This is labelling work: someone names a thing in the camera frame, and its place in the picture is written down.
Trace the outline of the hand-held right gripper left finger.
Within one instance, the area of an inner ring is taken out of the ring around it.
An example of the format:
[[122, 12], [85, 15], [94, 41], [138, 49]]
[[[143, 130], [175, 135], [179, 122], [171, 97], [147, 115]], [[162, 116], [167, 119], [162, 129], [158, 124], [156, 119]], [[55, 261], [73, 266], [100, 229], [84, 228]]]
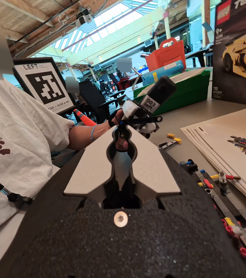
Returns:
[[83, 152], [64, 194], [92, 198], [98, 203], [106, 198], [104, 183], [112, 175], [112, 163], [107, 158], [107, 149], [114, 141], [115, 126], [91, 143]]

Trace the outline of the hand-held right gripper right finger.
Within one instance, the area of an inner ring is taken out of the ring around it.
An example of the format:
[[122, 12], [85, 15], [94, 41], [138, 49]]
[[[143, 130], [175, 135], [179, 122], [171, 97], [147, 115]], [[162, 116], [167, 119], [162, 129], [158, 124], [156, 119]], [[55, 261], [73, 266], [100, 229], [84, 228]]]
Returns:
[[148, 198], [180, 194], [181, 190], [158, 147], [131, 126], [127, 126], [127, 131], [130, 134], [126, 141], [134, 194], [142, 202]]

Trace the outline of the black thin lego beam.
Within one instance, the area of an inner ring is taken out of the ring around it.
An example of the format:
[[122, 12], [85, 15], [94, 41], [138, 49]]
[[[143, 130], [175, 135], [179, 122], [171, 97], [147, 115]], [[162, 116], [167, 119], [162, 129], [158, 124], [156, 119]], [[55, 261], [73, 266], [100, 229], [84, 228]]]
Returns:
[[154, 123], [155, 128], [153, 131], [143, 131], [143, 134], [146, 134], [146, 138], [149, 139], [150, 133], [156, 132], [158, 130], [159, 126], [156, 125], [156, 123], [162, 122], [163, 117], [162, 116], [148, 116], [148, 117], [142, 117], [142, 118], [131, 118], [131, 119], [121, 119], [118, 124], [118, 132], [119, 132], [119, 138], [125, 139], [127, 135], [127, 126], [133, 126], [136, 125], [140, 129], [146, 126], [146, 124]]

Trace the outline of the lego instruction booklet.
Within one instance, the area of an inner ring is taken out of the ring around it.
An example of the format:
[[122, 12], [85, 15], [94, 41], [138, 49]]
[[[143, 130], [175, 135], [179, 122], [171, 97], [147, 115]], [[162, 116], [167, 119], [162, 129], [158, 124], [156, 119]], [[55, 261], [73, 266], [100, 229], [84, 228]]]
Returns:
[[180, 130], [219, 172], [239, 176], [231, 184], [246, 196], [246, 109]]

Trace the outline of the lego chassis assembly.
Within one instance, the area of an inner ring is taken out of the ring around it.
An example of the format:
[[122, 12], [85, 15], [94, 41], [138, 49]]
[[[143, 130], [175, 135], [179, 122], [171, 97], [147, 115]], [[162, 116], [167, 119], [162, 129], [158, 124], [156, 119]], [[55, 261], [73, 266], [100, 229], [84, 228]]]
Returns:
[[246, 261], [246, 207], [228, 188], [236, 179], [228, 179], [231, 176], [225, 176], [223, 172], [210, 176], [205, 170], [198, 170], [197, 164], [191, 159], [180, 162], [180, 166], [210, 196], [232, 245]]

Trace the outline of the lego set box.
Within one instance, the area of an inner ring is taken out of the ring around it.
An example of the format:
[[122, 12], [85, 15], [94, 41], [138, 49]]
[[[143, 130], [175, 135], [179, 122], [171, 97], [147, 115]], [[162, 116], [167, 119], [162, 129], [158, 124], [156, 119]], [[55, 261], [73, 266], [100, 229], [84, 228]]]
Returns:
[[246, 105], [246, 0], [216, 6], [212, 98]]

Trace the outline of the person's left hand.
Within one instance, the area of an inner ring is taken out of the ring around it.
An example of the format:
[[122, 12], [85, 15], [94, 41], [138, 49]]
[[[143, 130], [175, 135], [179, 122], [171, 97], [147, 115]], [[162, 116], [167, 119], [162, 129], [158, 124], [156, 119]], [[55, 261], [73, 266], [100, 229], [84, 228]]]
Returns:
[[[98, 139], [100, 136], [102, 136], [104, 133], [106, 133], [108, 130], [110, 130], [114, 126], [118, 126], [120, 120], [123, 118], [124, 112], [122, 109], [116, 110], [114, 113], [111, 114], [109, 119], [105, 121], [102, 124], [98, 124], [95, 127], [93, 127], [93, 130], [91, 132], [91, 139], [92, 141]], [[118, 138], [118, 141], [116, 142], [116, 149], [118, 151], [126, 151], [128, 148], [128, 143], [125, 139]]]

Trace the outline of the blue rolled bag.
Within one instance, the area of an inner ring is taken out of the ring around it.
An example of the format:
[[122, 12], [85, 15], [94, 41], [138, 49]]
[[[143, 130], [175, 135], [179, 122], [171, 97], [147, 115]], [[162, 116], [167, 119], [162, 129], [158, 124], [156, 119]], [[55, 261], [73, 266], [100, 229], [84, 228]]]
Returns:
[[184, 69], [184, 65], [182, 60], [178, 60], [171, 64], [162, 66], [161, 68], [158, 68], [154, 71], [142, 75], [142, 85], [143, 86], [151, 85], [157, 82], [163, 76], [171, 77], [173, 75], [180, 74], [182, 73], [183, 69]]

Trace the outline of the white sheet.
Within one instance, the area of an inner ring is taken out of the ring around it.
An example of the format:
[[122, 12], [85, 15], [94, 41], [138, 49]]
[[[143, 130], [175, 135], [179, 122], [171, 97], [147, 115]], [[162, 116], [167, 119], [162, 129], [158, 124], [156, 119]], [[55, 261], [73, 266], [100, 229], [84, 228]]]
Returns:
[[[206, 68], [196, 68], [196, 69], [189, 69], [186, 72], [180, 73], [180, 74], [176, 74], [174, 76], [169, 77], [175, 84], [185, 81], [187, 79], [190, 79], [194, 76], [197, 76], [199, 74], [201, 74], [202, 72], [204, 72]], [[145, 95], [153, 86], [155, 85], [155, 83], [152, 83], [150, 85], [146, 85], [144, 87], [142, 87], [142, 89], [136, 89], [134, 91], [134, 98], [140, 97]]]

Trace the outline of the green storage bin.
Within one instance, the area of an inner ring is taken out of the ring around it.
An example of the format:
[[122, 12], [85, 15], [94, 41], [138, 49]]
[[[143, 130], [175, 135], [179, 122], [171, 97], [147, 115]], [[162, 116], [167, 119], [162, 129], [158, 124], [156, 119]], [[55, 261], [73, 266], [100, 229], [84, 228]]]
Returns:
[[176, 91], [166, 100], [153, 115], [164, 114], [207, 99], [211, 70], [205, 69], [201, 74], [194, 76], [176, 85]]

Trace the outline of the red felt bag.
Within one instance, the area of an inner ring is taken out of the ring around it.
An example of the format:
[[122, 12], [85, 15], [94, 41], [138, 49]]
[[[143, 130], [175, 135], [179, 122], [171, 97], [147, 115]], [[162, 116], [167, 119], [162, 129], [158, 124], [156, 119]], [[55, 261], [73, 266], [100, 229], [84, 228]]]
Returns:
[[177, 41], [174, 37], [164, 40], [160, 48], [145, 59], [150, 72], [179, 60], [182, 61], [184, 69], [186, 69], [184, 42], [183, 40]]

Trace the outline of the orange traffic cone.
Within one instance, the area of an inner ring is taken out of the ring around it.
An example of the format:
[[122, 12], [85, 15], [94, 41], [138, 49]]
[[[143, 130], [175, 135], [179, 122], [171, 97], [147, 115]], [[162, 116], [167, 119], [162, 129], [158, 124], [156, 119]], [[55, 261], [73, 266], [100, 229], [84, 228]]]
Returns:
[[76, 116], [78, 116], [78, 118], [83, 122], [85, 126], [93, 127], [97, 125], [94, 121], [92, 121], [78, 109], [74, 109], [73, 112], [76, 114]]

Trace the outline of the black office chair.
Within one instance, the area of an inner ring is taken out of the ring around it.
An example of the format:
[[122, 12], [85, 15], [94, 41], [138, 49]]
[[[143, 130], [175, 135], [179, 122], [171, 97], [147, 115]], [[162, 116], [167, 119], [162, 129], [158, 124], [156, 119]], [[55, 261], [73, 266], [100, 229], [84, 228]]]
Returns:
[[110, 117], [109, 105], [115, 103], [116, 107], [118, 106], [117, 99], [112, 99], [106, 101], [104, 96], [98, 92], [98, 90], [93, 86], [89, 81], [79, 82], [79, 94], [88, 104], [91, 111], [96, 116], [98, 124], [103, 123], [105, 120], [108, 120]]

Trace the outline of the person in white shirt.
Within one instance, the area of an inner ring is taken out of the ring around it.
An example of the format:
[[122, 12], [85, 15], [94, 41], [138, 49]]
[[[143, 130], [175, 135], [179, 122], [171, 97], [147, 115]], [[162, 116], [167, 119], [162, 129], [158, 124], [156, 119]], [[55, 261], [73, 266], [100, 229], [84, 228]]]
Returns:
[[52, 151], [69, 145], [74, 125], [7, 80], [0, 80], [0, 184], [34, 197], [54, 175]]

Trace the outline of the white ceiling device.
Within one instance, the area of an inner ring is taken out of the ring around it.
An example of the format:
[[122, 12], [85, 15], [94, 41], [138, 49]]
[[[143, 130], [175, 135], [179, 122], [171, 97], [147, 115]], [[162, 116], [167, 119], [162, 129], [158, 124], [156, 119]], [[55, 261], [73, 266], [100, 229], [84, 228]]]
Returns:
[[81, 27], [85, 23], [90, 23], [92, 22], [92, 16], [90, 14], [90, 11], [88, 9], [84, 9], [77, 13], [76, 15], [76, 26], [77, 28]]

